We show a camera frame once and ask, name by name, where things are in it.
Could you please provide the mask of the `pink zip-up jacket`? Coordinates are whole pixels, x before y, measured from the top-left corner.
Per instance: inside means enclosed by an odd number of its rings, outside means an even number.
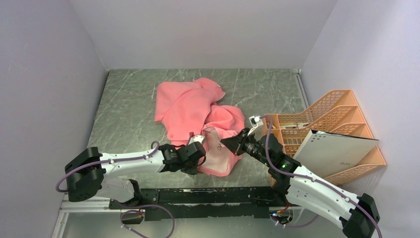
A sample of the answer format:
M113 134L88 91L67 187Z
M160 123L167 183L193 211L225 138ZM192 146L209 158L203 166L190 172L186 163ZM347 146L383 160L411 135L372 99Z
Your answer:
M219 105L225 96L219 83L208 78L191 82L163 82L156 91L155 122L164 125L173 145L185 145L190 134L205 137L206 158L200 160L199 172L224 177L241 159L221 144L221 139L239 134L245 128L241 109Z

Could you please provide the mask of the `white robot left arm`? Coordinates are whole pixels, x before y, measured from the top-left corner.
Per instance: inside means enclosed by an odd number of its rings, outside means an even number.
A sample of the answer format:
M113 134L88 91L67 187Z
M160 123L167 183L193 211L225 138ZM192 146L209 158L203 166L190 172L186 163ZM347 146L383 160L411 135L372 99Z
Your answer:
M153 141L150 150L124 154L101 153L97 147L89 147L65 166L65 176L56 190L67 193L71 202L99 196L136 208L144 198L139 183L120 180L120 176L177 171L195 175L205 156L200 142L174 146Z

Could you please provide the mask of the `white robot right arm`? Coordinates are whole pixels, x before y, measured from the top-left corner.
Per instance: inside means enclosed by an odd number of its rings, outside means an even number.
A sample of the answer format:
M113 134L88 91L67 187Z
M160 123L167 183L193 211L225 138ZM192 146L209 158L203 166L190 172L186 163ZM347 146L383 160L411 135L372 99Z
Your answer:
M315 175L285 154L274 134L257 140L249 132L245 128L220 143L234 155L246 153L268 167L275 180L272 186L275 204L290 203L308 209L341 228L348 238L370 238L374 233L382 237L379 212L370 195L345 191Z

